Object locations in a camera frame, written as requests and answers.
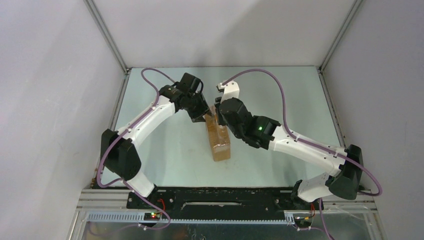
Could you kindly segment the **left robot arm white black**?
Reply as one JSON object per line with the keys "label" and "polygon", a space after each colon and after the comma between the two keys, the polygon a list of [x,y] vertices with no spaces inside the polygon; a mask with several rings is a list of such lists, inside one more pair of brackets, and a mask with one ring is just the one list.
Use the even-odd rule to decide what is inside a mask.
{"label": "left robot arm white black", "polygon": [[119,130],[105,130],[101,136],[99,168],[106,167],[118,175],[118,181],[139,194],[138,201],[145,208],[158,202],[156,186],[142,170],[138,147],[165,120],[180,110],[185,110],[194,123],[204,122],[210,115],[202,91],[190,88],[180,90],[176,85],[165,85],[157,90],[153,103],[126,126]]}

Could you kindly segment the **brown cardboard express box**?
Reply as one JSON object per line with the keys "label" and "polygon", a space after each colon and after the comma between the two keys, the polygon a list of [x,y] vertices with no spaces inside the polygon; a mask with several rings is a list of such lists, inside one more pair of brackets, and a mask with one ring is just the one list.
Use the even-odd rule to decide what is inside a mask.
{"label": "brown cardboard express box", "polygon": [[228,128],[218,124],[216,108],[210,106],[211,115],[205,114],[205,125],[208,134],[212,159],[215,162],[229,160],[231,158],[231,141]]}

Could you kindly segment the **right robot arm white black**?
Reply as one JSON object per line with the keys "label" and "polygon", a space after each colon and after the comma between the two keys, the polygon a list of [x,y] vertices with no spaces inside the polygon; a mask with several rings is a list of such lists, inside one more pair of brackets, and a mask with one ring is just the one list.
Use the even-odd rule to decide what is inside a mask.
{"label": "right robot arm white black", "polygon": [[238,98],[215,98],[215,112],[220,125],[228,127],[232,134],[256,149],[276,151],[314,164],[324,173],[311,179],[298,180],[292,190],[291,204],[304,209],[311,202],[330,195],[345,200],[355,200],[359,193],[362,170],[362,150],[324,146],[302,135],[295,136],[277,120],[252,115]]}

